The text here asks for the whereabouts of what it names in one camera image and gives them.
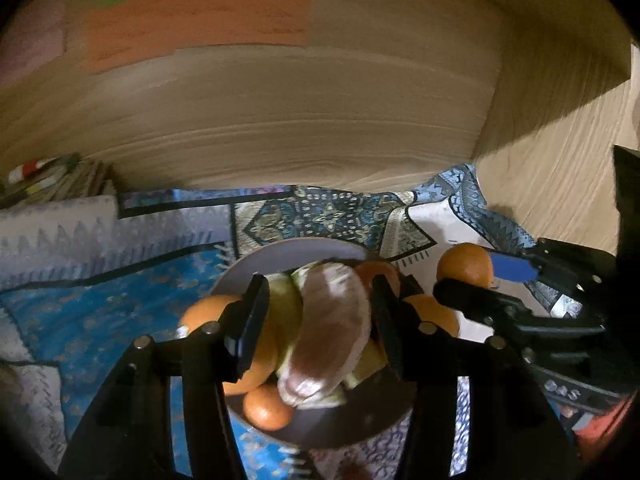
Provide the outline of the large orange with sticker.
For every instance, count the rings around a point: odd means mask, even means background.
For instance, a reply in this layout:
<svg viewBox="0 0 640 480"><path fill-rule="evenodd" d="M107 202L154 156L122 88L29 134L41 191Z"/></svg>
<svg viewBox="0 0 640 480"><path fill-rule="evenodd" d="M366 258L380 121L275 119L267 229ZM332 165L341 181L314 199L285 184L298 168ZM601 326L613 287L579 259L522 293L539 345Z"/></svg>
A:
<svg viewBox="0 0 640 480"><path fill-rule="evenodd" d="M423 322L432 322L453 336L459 336L460 325L454 310L442 306L434 297L425 295L412 275L401 274L396 266L386 261L369 260L354 267L363 286L370 292L373 279L379 275L387 278L393 293L407 301L418 312Z"/></svg>

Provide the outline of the pink paper note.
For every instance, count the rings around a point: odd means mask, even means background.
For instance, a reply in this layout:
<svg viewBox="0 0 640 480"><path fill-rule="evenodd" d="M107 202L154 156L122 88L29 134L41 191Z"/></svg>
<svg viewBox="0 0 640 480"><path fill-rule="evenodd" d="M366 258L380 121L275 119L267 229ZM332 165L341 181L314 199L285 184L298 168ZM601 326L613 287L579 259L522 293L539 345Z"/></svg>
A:
<svg viewBox="0 0 640 480"><path fill-rule="evenodd" d="M1 87L12 86L65 52L65 6L34 2L1 38Z"/></svg>

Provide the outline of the dark brown plate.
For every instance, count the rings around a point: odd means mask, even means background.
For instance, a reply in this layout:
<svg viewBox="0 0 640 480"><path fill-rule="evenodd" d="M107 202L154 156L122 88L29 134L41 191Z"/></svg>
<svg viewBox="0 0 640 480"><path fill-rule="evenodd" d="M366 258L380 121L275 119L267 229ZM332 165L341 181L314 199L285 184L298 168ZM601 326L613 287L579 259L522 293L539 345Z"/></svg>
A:
<svg viewBox="0 0 640 480"><path fill-rule="evenodd" d="M218 278L214 295L245 292L255 273L288 272L314 260L342 260L357 264L378 260L372 250L330 238L293 238L264 246L230 266ZM292 422L270 438L309 451L315 448L342 448L363 442L394 426L410 411L413 385L401 382L384 367L354 390L346 392L346 403L333 408L298 410Z"/></svg>

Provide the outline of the small tangerine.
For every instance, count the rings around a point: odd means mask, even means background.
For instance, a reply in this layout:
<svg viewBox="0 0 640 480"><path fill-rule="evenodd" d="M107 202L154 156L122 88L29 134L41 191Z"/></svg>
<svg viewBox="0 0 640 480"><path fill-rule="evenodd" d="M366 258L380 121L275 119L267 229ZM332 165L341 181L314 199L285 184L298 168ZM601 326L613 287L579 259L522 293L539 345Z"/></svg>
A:
<svg viewBox="0 0 640 480"><path fill-rule="evenodd" d="M462 243L446 250L436 270L436 280L452 278L474 286L489 288L494 281L494 266L489 252L478 245Z"/></svg>
<svg viewBox="0 0 640 480"><path fill-rule="evenodd" d="M276 385L265 384L244 396L243 413L254 427L278 431L292 422L295 408L281 399Z"/></svg>

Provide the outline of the wooden headboard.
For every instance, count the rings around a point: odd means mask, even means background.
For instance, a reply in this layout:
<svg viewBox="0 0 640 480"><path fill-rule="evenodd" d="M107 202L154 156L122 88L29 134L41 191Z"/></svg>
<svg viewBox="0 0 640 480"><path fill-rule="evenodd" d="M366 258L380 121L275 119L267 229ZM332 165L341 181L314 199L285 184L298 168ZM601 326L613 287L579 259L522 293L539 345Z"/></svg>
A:
<svg viewBox="0 0 640 480"><path fill-rule="evenodd" d="M534 84L524 136L626 84L634 44L608 0L311 0L302 46L93 73L88 17L107 6L34 2L64 4L65 52L1 87L1 166L77 152L127 188L401 188L477 158L506 78Z"/></svg>

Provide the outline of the dark red jujube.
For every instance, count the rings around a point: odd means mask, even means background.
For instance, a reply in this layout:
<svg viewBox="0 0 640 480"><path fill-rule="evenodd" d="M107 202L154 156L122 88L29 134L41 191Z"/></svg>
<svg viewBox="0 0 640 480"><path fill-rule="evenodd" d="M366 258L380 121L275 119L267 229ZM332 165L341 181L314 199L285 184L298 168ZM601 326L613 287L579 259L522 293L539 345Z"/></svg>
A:
<svg viewBox="0 0 640 480"><path fill-rule="evenodd" d="M371 480L370 472L365 466L343 460L335 474L336 480Z"/></svg>

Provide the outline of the orange paper note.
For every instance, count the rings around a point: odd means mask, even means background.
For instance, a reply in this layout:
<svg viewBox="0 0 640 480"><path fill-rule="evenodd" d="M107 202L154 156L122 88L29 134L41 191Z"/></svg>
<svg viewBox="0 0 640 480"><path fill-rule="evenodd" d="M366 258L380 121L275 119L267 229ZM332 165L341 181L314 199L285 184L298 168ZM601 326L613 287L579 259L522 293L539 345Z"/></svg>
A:
<svg viewBox="0 0 640 480"><path fill-rule="evenodd" d="M87 22L93 73L180 49L306 44L311 0L127 0L94 10Z"/></svg>

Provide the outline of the patchwork patterned bedspread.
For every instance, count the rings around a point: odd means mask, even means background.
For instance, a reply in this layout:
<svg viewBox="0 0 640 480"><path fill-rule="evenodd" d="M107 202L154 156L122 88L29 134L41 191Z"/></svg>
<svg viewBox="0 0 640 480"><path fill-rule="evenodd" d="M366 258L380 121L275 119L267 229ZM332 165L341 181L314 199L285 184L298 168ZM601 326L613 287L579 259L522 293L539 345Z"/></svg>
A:
<svg viewBox="0 0 640 480"><path fill-rule="evenodd" d="M408 192L293 185L49 200L1 214L1 416L50 470L130 341L175 336L182 312L236 260L271 243L341 240L423 286L447 245L518 252L473 166Z"/></svg>

